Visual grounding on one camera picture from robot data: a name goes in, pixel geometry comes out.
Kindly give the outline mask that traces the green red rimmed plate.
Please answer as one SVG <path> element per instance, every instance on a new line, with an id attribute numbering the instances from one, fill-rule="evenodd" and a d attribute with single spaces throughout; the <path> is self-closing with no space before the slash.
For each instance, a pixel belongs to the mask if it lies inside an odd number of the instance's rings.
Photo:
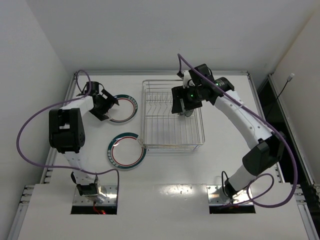
<path id="1" fill-rule="evenodd" d="M 124 132 L 112 139 L 106 151 L 109 163 L 122 171 L 128 171 L 141 164 L 147 150 L 140 144 L 139 135 Z"/>
<path id="2" fill-rule="evenodd" d="M 113 124 L 124 124 L 131 121 L 138 112 L 138 103 L 130 95 L 118 94 L 114 96 L 118 100 L 108 111 L 108 121 Z"/>

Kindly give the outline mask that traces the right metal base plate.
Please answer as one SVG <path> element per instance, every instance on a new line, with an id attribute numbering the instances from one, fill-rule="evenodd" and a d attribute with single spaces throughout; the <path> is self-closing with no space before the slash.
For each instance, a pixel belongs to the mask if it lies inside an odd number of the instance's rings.
<path id="1" fill-rule="evenodd" d="M 207 185 L 206 190 L 210 206 L 253 205 L 245 190 L 239 191 L 232 198 L 223 193 L 221 185 Z"/>

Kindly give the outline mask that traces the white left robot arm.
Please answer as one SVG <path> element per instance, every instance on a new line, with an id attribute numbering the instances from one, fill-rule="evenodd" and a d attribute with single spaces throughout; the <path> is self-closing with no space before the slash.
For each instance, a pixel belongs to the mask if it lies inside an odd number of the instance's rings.
<path id="1" fill-rule="evenodd" d="M 119 102 L 96 81 L 88 81 L 78 97 L 64 107 L 49 111 L 49 143 L 72 167 L 70 177 L 79 195 L 93 199 L 102 195 L 102 187 L 83 150 L 86 141 L 83 116 L 90 113 L 99 121 L 108 120 L 109 110 Z"/>

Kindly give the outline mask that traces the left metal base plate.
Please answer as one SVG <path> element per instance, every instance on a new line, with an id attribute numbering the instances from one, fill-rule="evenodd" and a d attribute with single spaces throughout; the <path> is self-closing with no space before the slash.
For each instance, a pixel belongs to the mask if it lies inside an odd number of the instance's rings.
<path id="1" fill-rule="evenodd" d="M 97 196 L 80 196 L 76 189 L 72 200 L 73 206 L 96 206 L 114 207 L 117 205 L 117 185 L 101 185 L 98 187 Z"/>

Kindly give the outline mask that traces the metal base plate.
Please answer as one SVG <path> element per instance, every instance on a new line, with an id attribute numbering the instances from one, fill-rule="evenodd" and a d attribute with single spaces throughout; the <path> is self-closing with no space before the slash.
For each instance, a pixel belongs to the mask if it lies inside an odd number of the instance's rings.
<path id="1" fill-rule="evenodd" d="M 253 205 L 245 190 L 239 191 L 232 198 L 223 193 L 221 185 L 207 185 L 206 190 L 210 206 Z"/>
<path id="2" fill-rule="evenodd" d="M 98 187 L 97 196 L 80 196 L 76 189 L 72 200 L 73 206 L 96 206 L 114 207 L 117 205 L 117 185 L 101 185 Z"/>

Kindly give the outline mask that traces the green blue patterned plate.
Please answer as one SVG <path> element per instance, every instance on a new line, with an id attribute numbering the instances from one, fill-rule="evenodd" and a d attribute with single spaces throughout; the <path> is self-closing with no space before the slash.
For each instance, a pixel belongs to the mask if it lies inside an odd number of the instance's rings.
<path id="1" fill-rule="evenodd" d="M 191 110 L 186 110 L 184 112 L 180 112 L 178 115 L 179 116 L 185 116 L 185 117 L 190 117 L 192 114 L 193 114 L 194 110 L 191 109 Z"/>

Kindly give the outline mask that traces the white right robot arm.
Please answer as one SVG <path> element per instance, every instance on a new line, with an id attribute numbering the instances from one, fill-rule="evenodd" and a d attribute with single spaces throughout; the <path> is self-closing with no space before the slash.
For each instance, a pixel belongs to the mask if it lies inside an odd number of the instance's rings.
<path id="1" fill-rule="evenodd" d="M 220 110 L 241 133 L 250 151 L 242 158 L 238 170 L 224 182 L 224 195 L 232 198 L 281 159 L 284 144 L 269 127 L 230 100 L 233 98 L 239 102 L 241 98 L 227 78 L 214 79 L 206 64 L 195 69 L 209 82 L 193 70 L 179 71 L 177 76 L 183 83 L 171 89 L 171 112 L 189 116 L 193 110 L 203 106 L 203 101 L 207 101 Z"/>

